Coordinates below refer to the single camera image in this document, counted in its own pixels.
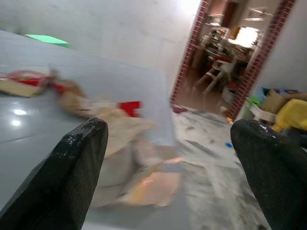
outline blue object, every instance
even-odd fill
[[[229,147],[229,148],[232,148],[232,144],[230,144],[230,143],[228,143],[228,142],[226,142],[225,145],[226,145],[227,147]]]

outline floor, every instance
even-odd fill
[[[210,82],[205,81],[200,86],[193,87],[194,83],[199,79],[198,72],[190,69],[185,80],[179,87],[175,103],[200,111],[221,115],[221,107],[228,108],[229,105],[221,99],[221,92],[217,87],[214,87],[207,94],[202,93]]]
[[[198,111],[174,114],[193,230],[269,230],[230,140],[230,125]]]

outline white chair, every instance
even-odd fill
[[[213,81],[210,83],[210,85],[204,90],[204,93],[210,92],[211,89],[216,85],[216,83],[224,76],[224,74],[227,74],[228,82],[231,83],[231,74],[234,70],[236,63],[238,59],[237,57],[234,57],[232,62],[226,62],[226,61],[215,61],[212,65],[212,68],[206,72],[196,83],[194,86],[198,86],[202,84],[208,77],[211,77]]]

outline red brick trim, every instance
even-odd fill
[[[192,59],[192,55],[194,52],[194,47],[192,45],[196,45],[197,37],[201,31],[201,23],[204,19],[204,17],[207,15],[208,7],[211,3],[211,0],[201,0],[200,5],[198,7],[196,16],[194,18],[193,26],[189,35],[189,39],[186,44],[186,48],[184,51],[183,58],[181,59],[181,64],[177,73],[177,77],[172,89],[170,102],[173,104],[175,102],[175,99],[177,97],[178,88],[184,78],[184,76],[187,74],[189,69],[189,63]]]
[[[259,76],[260,70],[262,69],[268,55],[274,47],[278,35],[282,30],[284,23],[294,5],[296,0],[282,0],[272,21],[268,27],[268,30],[264,36],[261,48],[251,65],[250,70],[245,74],[242,84],[240,85],[238,92],[235,96],[234,102],[229,110],[229,117],[233,120],[237,117],[240,112],[245,98],[248,96],[250,90],[253,87],[254,82]]]

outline yellow object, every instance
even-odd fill
[[[276,115],[275,131],[290,127],[307,130],[307,102],[292,99]]]

